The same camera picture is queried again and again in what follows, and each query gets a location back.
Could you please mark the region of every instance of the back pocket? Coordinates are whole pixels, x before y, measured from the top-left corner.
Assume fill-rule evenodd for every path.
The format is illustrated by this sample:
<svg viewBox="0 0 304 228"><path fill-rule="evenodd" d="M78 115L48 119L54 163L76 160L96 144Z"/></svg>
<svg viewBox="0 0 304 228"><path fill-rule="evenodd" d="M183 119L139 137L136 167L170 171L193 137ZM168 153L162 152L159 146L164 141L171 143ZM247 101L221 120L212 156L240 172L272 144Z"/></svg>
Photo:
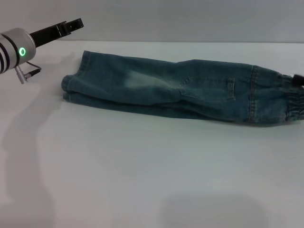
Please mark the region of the back pocket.
<svg viewBox="0 0 304 228"><path fill-rule="evenodd" d="M189 77L179 87L182 96L205 102L235 100L234 78Z"/></svg>

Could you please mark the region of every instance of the blue denim jeans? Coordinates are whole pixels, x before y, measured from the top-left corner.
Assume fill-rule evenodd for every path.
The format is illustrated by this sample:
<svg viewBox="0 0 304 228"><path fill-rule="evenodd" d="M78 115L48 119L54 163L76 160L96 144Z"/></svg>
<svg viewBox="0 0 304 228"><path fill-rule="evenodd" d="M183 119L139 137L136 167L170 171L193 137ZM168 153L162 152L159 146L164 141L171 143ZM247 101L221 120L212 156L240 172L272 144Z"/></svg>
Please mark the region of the blue denim jeans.
<svg viewBox="0 0 304 228"><path fill-rule="evenodd" d="M85 51L63 78L66 101L172 118L282 124L304 119L304 89L262 67L206 60L173 63Z"/></svg>

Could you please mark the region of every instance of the jeans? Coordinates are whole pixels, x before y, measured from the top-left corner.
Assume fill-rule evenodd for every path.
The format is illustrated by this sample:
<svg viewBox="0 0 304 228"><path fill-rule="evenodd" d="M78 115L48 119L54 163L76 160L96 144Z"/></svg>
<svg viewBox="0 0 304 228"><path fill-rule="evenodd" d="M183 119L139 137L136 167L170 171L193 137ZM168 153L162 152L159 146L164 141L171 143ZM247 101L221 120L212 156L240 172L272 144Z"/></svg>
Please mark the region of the jeans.
<svg viewBox="0 0 304 228"><path fill-rule="evenodd" d="M304 89L292 77L239 63L179 63L85 51L63 78L63 98L123 112L234 123L304 119Z"/></svg>

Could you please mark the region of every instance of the white surface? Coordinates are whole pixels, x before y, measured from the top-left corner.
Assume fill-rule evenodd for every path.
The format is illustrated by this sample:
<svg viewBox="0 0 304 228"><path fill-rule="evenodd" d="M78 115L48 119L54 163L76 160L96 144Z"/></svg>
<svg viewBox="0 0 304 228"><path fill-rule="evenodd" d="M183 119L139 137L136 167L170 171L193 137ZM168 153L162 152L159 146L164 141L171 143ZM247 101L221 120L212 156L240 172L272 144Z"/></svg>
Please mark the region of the white surface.
<svg viewBox="0 0 304 228"><path fill-rule="evenodd" d="M301 73L304 45L57 41L0 77L1 228L302 228L304 123L257 128L64 102L83 50Z"/></svg>
<svg viewBox="0 0 304 228"><path fill-rule="evenodd" d="M0 32L82 18L103 41L304 42L303 0L1 0Z"/></svg>

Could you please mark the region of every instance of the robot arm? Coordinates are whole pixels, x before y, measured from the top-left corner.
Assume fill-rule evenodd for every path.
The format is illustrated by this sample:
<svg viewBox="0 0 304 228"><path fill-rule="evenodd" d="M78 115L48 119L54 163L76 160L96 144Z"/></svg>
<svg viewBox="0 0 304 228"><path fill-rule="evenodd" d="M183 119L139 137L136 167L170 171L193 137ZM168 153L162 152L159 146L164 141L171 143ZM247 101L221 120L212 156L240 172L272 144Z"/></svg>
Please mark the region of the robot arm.
<svg viewBox="0 0 304 228"><path fill-rule="evenodd" d="M77 19L69 23L64 21L31 34L21 28L0 33L0 74L15 68L20 82L27 82L27 79L39 73L41 68L24 74L19 65L34 58L36 48L68 36L83 26L82 20Z"/></svg>

